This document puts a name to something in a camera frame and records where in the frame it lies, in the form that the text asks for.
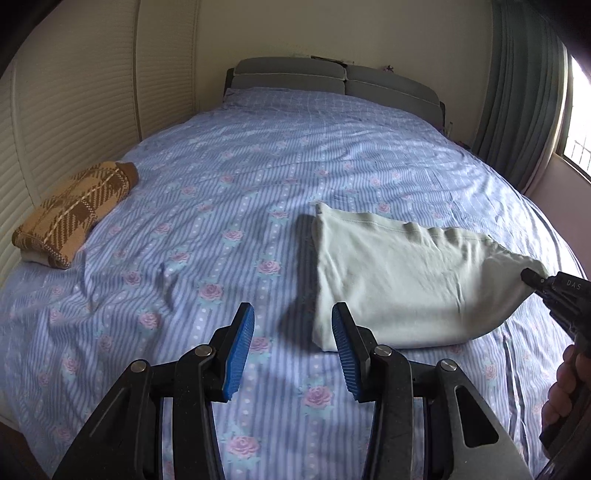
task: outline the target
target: white cloth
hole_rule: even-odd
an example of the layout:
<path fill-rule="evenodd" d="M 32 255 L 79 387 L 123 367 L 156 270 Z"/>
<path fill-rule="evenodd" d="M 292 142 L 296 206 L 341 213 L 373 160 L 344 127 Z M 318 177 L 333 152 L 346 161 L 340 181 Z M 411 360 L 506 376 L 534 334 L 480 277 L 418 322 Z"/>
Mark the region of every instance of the white cloth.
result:
<path fill-rule="evenodd" d="M 373 213 L 318 205 L 313 238 L 319 292 L 313 340 L 335 351 L 331 311 L 347 302 L 355 323 L 393 348 L 452 345 L 501 325 L 533 292 L 520 273 L 541 262 L 491 237 L 425 228 Z"/>

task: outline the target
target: teal curtain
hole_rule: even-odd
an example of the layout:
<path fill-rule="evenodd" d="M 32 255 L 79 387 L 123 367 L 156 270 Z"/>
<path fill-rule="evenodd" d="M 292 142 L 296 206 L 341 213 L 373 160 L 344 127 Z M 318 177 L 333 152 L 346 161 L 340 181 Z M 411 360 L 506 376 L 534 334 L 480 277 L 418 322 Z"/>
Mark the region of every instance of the teal curtain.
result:
<path fill-rule="evenodd" d="M 564 45 L 526 2 L 493 0 L 491 73 L 472 151 L 523 191 L 555 134 Z"/>

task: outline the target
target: blue striped bedsheet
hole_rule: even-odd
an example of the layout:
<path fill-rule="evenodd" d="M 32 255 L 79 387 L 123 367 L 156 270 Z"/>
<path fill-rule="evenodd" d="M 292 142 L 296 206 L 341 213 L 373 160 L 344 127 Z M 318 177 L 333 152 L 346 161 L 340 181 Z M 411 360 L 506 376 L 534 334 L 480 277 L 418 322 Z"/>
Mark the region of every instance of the blue striped bedsheet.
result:
<path fill-rule="evenodd" d="M 49 474 L 132 360 L 176 360 L 249 301 L 256 329 L 241 387 L 215 406 L 226 477 L 360 478 L 373 405 L 353 400 L 338 356 L 311 342 L 317 202 L 484 232 L 552 274 L 582 274 L 544 215 L 488 166 L 419 118 L 361 99 L 230 90 L 124 161 L 139 185 L 73 266 L 20 264 L 0 297 L 0 389 Z M 569 343 L 530 297 L 482 338 L 404 353 L 455 359 L 536 473 L 541 406 Z M 171 479 L 170 404 L 165 419 Z"/>

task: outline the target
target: brown plaid cloth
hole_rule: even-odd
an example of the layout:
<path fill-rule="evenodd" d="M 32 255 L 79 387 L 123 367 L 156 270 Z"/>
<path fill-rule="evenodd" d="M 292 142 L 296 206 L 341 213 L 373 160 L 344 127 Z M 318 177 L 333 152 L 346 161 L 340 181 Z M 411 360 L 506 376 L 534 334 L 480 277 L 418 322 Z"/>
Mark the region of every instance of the brown plaid cloth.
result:
<path fill-rule="evenodd" d="M 138 183 L 132 163 L 107 161 L 71 176 L 12 234 L 23 259 L 70 268 L 90 229 Z"/>

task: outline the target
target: finger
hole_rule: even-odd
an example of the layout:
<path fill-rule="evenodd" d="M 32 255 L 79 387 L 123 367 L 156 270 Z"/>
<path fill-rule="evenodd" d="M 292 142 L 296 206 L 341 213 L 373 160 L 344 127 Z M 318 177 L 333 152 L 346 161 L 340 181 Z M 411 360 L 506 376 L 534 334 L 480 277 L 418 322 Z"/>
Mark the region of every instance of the finger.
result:
<path fill-rule="evenodd" d="M 568 416 L 570 410 L 573 408 L 569 396 L 558 386 L 558 384 L 554 384 L 550 387 L 550 390 L 548 391 L 548 400 L 561 417 Z"/>
<path fill-rule="evenodd" d="M 573 358 L 574 352 L 574 345 L 569 345 L 562 354 L 562 360 L 564 360 L 566 363 L 569 363 Z"/>
<path fill-rule="evenodd" d="M 576 361 L 577 375 L 591 388 L 591 358 L 578 355 Z"/>
<path fill-rule="evenodd" d="M 552 406 L 552 404 L 549 401 L 544 403 L 544 406 L 542 407 L 542 430 L 544 430 L 548 425 L 556 423 L 559 418 L 560 415 Z"/>
<path fill-rule="evenodd" d="M 577 386 L 577 378 L 574 376 L 573 367 L 569 364 L 562 364 L 556 371 L 556 383 L 558 386 L 569 395 Z"/>

